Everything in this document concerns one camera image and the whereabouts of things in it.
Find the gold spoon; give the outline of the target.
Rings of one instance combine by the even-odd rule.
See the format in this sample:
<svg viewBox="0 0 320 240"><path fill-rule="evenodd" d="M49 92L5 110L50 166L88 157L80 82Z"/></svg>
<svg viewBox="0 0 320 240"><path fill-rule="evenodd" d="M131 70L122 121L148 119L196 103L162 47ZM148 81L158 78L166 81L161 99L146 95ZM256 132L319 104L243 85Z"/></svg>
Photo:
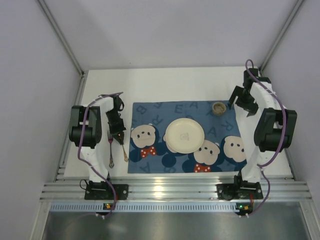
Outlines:
<svg viewBox="0 0 320 240"><path fill-rule="evenodd" d="M121 145L122 150L123 150L124 161L128 162L129 158L128 158L128 155L126 153L125 147L124 147L124 139L123 139L123 137L122 137L122 135L120 133L118 134L118 137L119 137L119 140L120 140L120 145Z"/></svg>

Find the blue bear print cloth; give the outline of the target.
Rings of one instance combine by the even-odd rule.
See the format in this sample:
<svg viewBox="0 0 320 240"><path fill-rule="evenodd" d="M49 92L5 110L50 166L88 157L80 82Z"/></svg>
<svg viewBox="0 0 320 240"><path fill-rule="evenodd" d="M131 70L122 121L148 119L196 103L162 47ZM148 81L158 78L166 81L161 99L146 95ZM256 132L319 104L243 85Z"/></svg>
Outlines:
<svg viewBox="0 0 320 240"><path fill-rule="evenodd" d="M214 101L135 102L132 106L128 173L178 174L238 172L247 164L234 108L217 116ZM196 121L204 143L194 153L178 153L166 143L166 129L180 118Z"/></svg>

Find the cream round plate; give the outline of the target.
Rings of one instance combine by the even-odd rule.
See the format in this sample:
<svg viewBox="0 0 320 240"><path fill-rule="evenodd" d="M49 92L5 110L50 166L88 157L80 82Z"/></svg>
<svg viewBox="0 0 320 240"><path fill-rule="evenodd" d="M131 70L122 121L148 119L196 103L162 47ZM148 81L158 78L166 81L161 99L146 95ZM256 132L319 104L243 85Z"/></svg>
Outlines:
<svg viewBox="0 0 320 240"><path fill-rule="evenodd" d="M205 133L195 120L178 118L167 126L163 140L172 153L190 154L202 146Z"/></svg>

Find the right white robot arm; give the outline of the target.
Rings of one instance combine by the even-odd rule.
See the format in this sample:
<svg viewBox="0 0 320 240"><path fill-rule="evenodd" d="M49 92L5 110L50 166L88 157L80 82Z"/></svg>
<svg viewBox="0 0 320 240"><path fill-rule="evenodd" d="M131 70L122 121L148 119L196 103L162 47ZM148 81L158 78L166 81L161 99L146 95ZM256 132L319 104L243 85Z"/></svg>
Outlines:
<svg viewBox="0 0 320 240"><path fill-rule="evenodd" d="M262 170L269 166L283 150L290 147L297 121L297 112L286 109L268 77L259 76L259 69L247 67L243 72L242 86L236 86L227 106L238 106L247 117L260 114L254 133L255 148L240 170L242 180L257 183Z"/></svg>

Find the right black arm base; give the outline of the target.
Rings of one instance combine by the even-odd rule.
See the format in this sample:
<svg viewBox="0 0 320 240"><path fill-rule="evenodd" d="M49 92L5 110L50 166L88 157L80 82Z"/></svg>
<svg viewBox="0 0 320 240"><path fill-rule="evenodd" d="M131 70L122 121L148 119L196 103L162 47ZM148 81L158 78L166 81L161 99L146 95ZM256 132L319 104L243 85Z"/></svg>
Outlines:
<svg viewBox="0 0 320 240"><path fill-rule="evenodd" d="M241 173L235 175L233 183L221 183L216 185L219 200L254 200L263 199L262 188L259 182L243 180Z"/></svg>

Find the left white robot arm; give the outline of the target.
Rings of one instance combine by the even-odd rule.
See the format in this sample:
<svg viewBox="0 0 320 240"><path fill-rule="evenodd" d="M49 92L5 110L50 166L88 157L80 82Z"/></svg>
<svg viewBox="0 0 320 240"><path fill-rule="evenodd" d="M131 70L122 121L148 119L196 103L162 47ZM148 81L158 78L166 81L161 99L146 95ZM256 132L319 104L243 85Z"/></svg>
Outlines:
<svg viewBox="0 0 320 240"><path fill-rule="evenodd" d="M68 137L77 147L77 158L87 164L93 183L111 183L104 153L108 134L124 144L126 127L121 112L125 104L121 94L101 94L88 105L71 107Z"/></svg>

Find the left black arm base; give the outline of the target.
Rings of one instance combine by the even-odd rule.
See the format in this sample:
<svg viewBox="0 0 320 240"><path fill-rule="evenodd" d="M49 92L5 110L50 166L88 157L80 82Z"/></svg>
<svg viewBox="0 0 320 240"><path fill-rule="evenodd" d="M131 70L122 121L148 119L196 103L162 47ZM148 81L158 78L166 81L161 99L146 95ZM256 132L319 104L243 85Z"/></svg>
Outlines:
<svg viewBox="0 0 320 240"><path fill-rule="evenodd" d="M112 184L116 200L126 200L129 194L128 184ZM85 200L114 200L114 192L106 182L86 183Z"/></svg>

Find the left aluminium frame post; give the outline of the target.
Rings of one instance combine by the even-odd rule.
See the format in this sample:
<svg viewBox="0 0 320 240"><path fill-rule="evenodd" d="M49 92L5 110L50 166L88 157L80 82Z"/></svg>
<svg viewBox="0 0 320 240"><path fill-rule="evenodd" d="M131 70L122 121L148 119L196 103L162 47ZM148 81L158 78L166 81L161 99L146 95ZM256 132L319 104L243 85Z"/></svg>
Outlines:
<svg viewBox="0 0 320 240"><path fill-rule="evenodd" d="M67 38L65 37L63 31L61 30L57 20L55 19L52 11L49 8L48 4L46 3L45 0L36 0L35 2L39 5L41 11L45 15L45 18L49 22L51 28L53 29L56 37L58 38L60 44L62 45L64 51L68 55L68 58L72 62L73 66L76 69L76 71L78 72L79 76L83 77L83 75L85 74L85 71L83 70L79 61L77 60L70 44L67 41Z"/></svg>

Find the aluminium frame post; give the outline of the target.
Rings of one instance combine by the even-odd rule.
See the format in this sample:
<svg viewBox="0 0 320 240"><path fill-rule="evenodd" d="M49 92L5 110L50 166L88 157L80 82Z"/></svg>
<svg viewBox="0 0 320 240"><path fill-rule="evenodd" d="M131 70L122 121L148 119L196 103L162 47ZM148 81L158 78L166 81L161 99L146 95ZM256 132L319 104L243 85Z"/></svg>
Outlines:
<svg viewBox="0 0 320 240"><path fill-rule="evenodd" d="M263 58L263 61L261 65L258 67L259 72L262 74L263 71L268 66L269 62L271 61L273 55L275 54L276 50L280 46L282 40L285 38L287 32L289 31L291 25L295 21L295 18L299 14L300 10L302 9L303 5L305 4L305 0L295 0L293 7L290 9L287 17L285 18L285 21L281 25L280 30L276 34L270 48L268 49L265 57Z"/></svg>
<svg viewBox="0 0 320 240"><path fill-rule="evenodd" d="M49 8L48 4L46 3L45 0L36 0L35 2L39 5L41 11L45 15L45 18L49 22L51 28L53 29L56 37L58 38L60 44L62 45L64 51L68 55L68 58L72 62L73 66L76 69L76 71L78 72L79 76L83 77L83 75L85 74L85 71L83 70L79 61L77 60L70 44L67 41L67 38L65 37L63 31L61 30L57 20L55 19L52 11Z"/></svg>

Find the aluminium mounting rail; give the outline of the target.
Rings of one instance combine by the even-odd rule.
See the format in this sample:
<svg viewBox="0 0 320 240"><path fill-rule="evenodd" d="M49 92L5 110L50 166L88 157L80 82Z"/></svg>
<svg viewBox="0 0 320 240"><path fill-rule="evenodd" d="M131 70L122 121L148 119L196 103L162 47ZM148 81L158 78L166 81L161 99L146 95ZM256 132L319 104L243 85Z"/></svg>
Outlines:
<svg viewBox="0 0 320 240"><path fill-rule="evenodd" d="M233 183L235 172L130 174L124 162L110 172L113 184L128 185L128 200L132 201L208 201L218 199L218 184ZM56 179L44 184L42 201L83 200L85 191L80 187L83 176L74 176L61 166ZM262 193L270 190L271 202L298 202L312 199L308 185L294 180L291 175L269 176L261 181Z"/></svg>

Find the right aluminium frame post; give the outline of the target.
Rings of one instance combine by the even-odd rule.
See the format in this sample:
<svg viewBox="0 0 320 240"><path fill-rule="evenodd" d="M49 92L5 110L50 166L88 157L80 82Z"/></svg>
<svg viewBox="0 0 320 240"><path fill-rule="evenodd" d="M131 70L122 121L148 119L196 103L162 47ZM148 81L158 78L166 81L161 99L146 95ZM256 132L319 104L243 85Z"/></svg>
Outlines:
<svg viewBox="0 0 320 240"><path fill-rule="evenodd" d="M300 10L302 9L303 5L305 4L305 0L295 0L293 7L290 9L287 17L285 18L285 21L281 25L280 30L276 34L270 48L268 49L265 57L263 58L263 61L261 65L258 67L259 72L262 74L263 71L268 66L269 62L271 61L273 55L275 54L276 50L280 46L282 40L285 38L287 32L289 31L291 25L295 21L295 18L299 14Z"/></svg>

